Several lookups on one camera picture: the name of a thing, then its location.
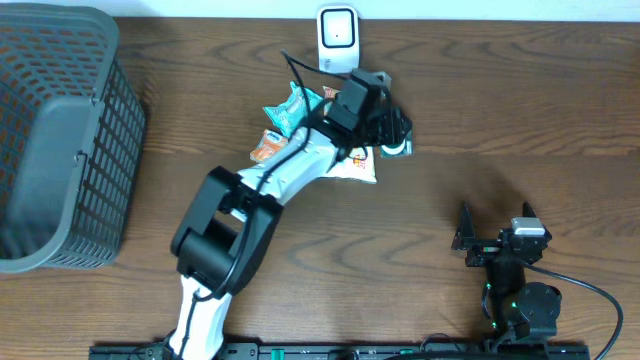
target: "teal snack bag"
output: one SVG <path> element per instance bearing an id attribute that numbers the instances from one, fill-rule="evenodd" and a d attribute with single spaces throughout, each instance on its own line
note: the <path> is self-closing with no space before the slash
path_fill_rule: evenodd
<path id="1" fill-rule="evenodd" d="M 302 89 L 293 81 L 290 85 L 291 96 L 289 96 L 287 101 L 278 106 L 263 108 L 273 125 L 280 129 L 282 135 L 285 137 L 291 137 L 300 120 L 307 116 L 307 106 L 304 103 Z M 322 101 L 322 97 L 307 88 L 304 90 L 309 97 L 309 105 L 311 105 L 311 108 L 313 109 L 318 106 Z"/>

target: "table surface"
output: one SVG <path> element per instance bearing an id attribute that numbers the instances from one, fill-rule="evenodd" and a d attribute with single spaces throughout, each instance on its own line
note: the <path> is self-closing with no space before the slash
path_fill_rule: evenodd
<path id="1" fill-rule="evenodd" d="M 0 279 L 0 359 L 82 359 L 97 343 L 162 338 L 181 302 L 170 239 L 205 174 L 249 152 L 292 75 L 316 60 L 315 22 L 118 19 L 119 56 L 151 114 L 125 242 L 95 271 Z M 633 24 L 362 21 L 361 65 L 385 70 L 414 122 L 411 157 L 376 158 L 376 185 L 320 180 L 282 216 L 226 333 L 263 341 L 478 336 L 485 274 L 450 250 L 460 204 L 494 235 L 528 200 L 554 235 L 539 266 L 618 298 L 611 358 L 640 357 L 640 28 Z M 308 85 L 339 86 L 309 72 Z M 616 314 L 563 294 L 557 339 L 595 355 Z"/>

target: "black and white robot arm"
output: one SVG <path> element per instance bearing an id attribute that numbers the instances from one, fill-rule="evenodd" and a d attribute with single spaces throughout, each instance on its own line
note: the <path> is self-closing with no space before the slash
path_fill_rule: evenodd
<path id="1" fill-rule="evenodd" d="M 296 193 L 355 147 L 404 140 L 411 121 L 391 107 L 390 99 L 382 105 L 381 93 L 389 97 L 381 80 L 354 69 L 327 115 L 310 114 L 289 145 L 265 163 L 237 174 L 218 167 L 207 175 L 171 244 L 182 274 L 183 302 L 165 350 L 169 358 L 215 356 L 231 299 L 256 273 L 283 206 Z M 240 233 L 218 221 L 220 213 L 244 221 Z"/>

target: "laundry basket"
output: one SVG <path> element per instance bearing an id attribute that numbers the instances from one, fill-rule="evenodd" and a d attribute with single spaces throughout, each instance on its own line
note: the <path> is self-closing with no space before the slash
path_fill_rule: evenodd
<path id="1" fill-rule="evenodd" d="M 146 128 L 87 7 L 0 4 L 0 272 L 114 260 Z"/>

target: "white wall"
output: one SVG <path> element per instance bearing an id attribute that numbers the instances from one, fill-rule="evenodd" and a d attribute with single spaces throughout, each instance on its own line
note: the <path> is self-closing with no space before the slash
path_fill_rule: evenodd
<path id="1" fill-rule="evenodd" d="M 97 7 L 113 16 L 314 18 L 322 0 L 8 0 Z M 347 0 L 363 19 L 640 21 L 640 0 Z"/>

